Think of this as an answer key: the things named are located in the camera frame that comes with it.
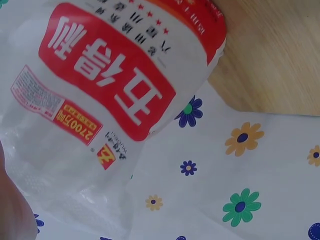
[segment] floral tablecloth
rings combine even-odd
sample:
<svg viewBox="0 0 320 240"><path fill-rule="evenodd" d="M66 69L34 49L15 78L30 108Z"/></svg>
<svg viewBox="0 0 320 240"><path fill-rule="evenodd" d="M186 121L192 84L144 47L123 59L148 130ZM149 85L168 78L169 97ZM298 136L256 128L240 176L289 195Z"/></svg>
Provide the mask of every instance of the floral tablecloth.
<svg viewBox="0 0 320 240"><path fill-rule="evenodd" d="M145 144L128 184L129 239L319 240L319 123L237 112L205 83ZM30 204L39 240L108 239Z"/></svg>

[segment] green flower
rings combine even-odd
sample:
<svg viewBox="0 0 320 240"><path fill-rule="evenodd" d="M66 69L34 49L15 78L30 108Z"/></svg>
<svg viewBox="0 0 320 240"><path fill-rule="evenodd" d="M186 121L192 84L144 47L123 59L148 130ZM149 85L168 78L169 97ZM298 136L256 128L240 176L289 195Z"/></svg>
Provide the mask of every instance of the green flower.
<svg viewBox="0 0 320 240"><path fill-rule="evenodd" d="M6 4L9 0L0 0L0 9L2 8L3 4Z"/></svg>
<svg viewBox="0 0 320 240"><path fill-rule="evenodd" d="M251 212L257 211L261 208L261 202L258 202L259 192L255 191L250 195L248 188L241 192L241 196L238 193L233 194L230 197L231 203L227 203L223 206L223 211L228 212L222 219L224 222L231 221L231 226L236 227L239 225L241 219L248 223L252 220L253 215Z"/></svg>

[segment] white chinese characters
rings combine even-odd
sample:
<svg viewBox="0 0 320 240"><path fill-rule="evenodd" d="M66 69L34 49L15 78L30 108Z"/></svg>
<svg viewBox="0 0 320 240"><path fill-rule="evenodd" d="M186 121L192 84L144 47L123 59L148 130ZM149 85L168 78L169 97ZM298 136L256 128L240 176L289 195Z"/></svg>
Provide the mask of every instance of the white chinese characters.
<svg viewBox="0 0 320 240"><path fill-rule="evenodd" d="M147 108L147 104L154 98L158 97L162 99L162 94L158 91L158 89L152 84L152 82L145 76L137 67L134 68L135 77L128 82L128 84L124 87L123 91L130 98L133 104L130 107L124 103L124 101L116 94L114 99L119 103L125 113L131 118L131 120L136 124L140 125L141 120L138 119L135 114L138 111L143 111L146 115L150 114L150 109ZM144 82L148 85L149 91L141 98L137 98L132 90L141 82Z"/></svg>
<svg viewBox="0 0 320 240"><path fill-rule="evenodd" d="M55 33L48 44L48 48L55 49L54 53L62 60L67 58L76 43L87 33L82 24L72 23L67 25L69 18L62 16L59 20Z"/></svg>
<svg viewBox="0 0 320 240"><path fill-rule="evenodd" d="M101 73L101 76L104 77L104 79L96 83L100 87L106 86L115 81L112 76L123 71L120 65L126 59L126 56L120 53L111 63L110 58L112 51L106 46L107 43L101 38L98 38L92 45L86 45L85 50L82 52L83 55L74 65L74 70L81 73L91 81L95 80L106 65L108 65L107 70ZM98 51L100 47L105 48L104 54Z"/></svg>

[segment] white packaging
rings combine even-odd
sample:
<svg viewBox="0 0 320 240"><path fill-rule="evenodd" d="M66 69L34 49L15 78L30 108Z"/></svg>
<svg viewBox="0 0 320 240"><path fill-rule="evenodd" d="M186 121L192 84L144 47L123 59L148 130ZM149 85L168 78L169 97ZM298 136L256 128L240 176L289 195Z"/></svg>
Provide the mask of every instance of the white packaging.
<svg viewBox="0 0 320 240"><path fill-rule="evenodd" d="M4 25L8 174L59 220L125 239L134 214L125 188L144 140L218 63L222 14L209 0L50 1Z"/></svg>

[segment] red logo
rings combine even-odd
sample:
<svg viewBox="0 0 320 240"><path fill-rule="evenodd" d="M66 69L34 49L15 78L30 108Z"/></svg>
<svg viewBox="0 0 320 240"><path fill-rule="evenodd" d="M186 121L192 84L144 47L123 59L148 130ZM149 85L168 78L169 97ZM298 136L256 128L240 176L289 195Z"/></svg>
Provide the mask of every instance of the red logo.
<svg viewBox="0 0 320 240"><path fill-rule="evenodd" d="M99 162L103 166L104 170L107 170L116 160L115 155L112 153L107 144L103 145L96 156L98 157Z"/></svg>
<svg viewBox="0 0 320 240"><path fill-rule="evenodd" d="M69 3L54 9L38 53L59 78L102 104L135 141L148 136L176 95L143 50Z"/></svg>

